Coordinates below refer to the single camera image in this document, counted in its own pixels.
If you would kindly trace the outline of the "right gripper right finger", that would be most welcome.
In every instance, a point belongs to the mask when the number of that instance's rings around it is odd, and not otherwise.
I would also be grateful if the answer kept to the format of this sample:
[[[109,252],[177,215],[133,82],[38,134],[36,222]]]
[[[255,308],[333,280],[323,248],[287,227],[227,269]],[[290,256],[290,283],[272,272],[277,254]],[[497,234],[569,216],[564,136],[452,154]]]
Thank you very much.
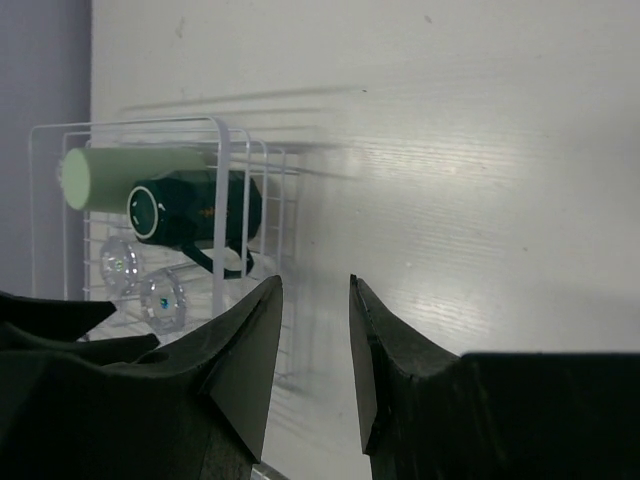
[[[455,355],[352,277],[361,448],[376,479],[635,479],[635,353]]]

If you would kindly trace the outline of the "large clear glass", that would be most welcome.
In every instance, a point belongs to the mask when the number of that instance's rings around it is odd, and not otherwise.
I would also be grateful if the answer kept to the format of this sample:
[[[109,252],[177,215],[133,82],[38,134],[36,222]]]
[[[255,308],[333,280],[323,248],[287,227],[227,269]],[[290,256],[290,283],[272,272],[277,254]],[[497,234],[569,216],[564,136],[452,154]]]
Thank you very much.
[[[140,283],[139,294],[142,318],[156,334],[178,333],[185,328],[186,294],[172,270],[147,274]]]
[[[100,249],[100,274],[108,293],[132,293],[139,281],[141,257],[136,245],[121,236],[109,236]]]

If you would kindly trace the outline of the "light green plastic cup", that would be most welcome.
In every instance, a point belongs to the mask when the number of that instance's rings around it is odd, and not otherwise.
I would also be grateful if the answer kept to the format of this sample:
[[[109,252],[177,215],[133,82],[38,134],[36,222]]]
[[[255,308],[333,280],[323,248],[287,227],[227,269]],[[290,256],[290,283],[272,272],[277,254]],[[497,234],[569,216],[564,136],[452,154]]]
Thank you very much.
[[[211,156],[186,147],[74,148],[61,161],[60,185],[75,210],[123,214],[136,182],[212,163]]]

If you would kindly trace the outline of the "dark green ceramic mug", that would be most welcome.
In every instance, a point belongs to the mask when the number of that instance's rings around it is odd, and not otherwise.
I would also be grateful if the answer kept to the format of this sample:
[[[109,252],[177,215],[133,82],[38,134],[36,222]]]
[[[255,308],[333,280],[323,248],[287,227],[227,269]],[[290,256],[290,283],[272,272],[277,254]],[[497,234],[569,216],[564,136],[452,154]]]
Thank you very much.
[[[246,260],[243,242],[255,238],[262,223],[263,198],[256,182],[242,170],[228,172],[227,206],[216,207],[217,172],[177,170],[136,182],[126,202],[126,213],[137,240],[178,250],[208,272],[214,261],[205,254],[213,247],[215,220],[226,221],[224,246]]]

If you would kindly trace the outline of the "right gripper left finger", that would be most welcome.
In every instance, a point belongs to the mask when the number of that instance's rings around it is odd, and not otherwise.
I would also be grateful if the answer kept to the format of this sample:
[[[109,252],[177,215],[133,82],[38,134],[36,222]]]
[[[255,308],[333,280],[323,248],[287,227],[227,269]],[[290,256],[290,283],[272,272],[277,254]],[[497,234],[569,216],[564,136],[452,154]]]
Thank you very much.
[[[109,301],[1,297],[5,479],[247,479],[261,460],[279,276],[183,337],[89,341]]]

